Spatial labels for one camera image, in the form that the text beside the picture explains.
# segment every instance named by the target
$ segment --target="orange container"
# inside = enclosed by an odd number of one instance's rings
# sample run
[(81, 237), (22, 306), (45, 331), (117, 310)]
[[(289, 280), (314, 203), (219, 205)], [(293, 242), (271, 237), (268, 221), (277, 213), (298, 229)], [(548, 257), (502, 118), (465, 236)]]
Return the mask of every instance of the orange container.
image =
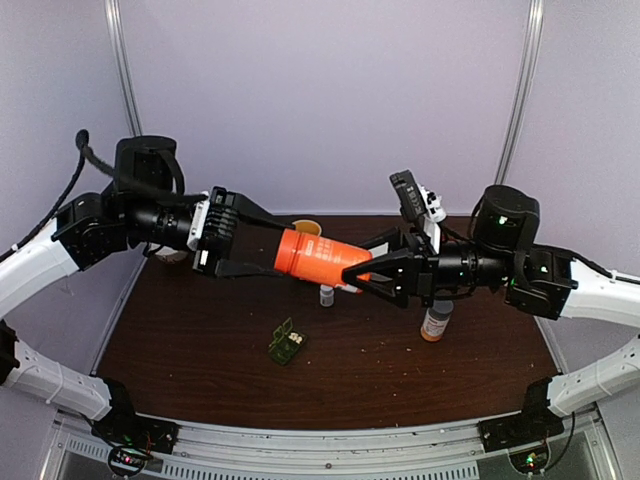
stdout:
[[(287, 229), (282, 234), (274, 268), (302, 280), (344, 288), (347, 285), (342, 281), (342, 270), (371, 258), (368, 250)], [(358, 278), (368, 281), (371, 274)]]

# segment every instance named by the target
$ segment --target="wooden table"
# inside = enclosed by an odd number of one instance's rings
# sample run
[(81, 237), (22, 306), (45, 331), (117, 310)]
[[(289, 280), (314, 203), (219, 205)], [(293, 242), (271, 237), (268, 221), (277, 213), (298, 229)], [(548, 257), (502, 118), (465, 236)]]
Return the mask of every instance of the wooden table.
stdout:
[[(320, 217), (328, 237), (364, 240), (397, 217)], [(462, 231), (465, 219), (450, 219)], [(234, 256), (269, 264), (278, 235), (245, 228)], [(423, 425), (518, 410), (526, 387), (556, 372), (534, 319), (478, 291), (456, 302), (442, 341), (424, 311), (292, 278), (211, 280), (191, 262), (151, 259), (99, 374), (121, 380), (140, 412), (242, 427), (351, 429)], [(309, 336), (288, 366), (267, 354), (287, 317)]]

